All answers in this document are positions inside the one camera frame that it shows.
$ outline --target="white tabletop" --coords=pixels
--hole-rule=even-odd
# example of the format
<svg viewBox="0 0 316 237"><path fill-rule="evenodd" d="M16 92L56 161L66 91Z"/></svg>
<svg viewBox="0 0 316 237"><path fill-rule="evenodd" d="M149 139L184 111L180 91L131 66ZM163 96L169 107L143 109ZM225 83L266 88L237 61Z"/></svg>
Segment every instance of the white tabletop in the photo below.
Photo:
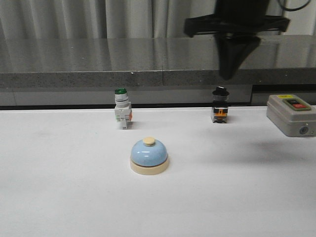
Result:
<svg viewBox="0 0 316 237"><path fill-rule="evenodd" d="M1 237L315 237L316 138L286 137L266 107L0 112ZM143 176L132 146L162 141Z"/></svg>

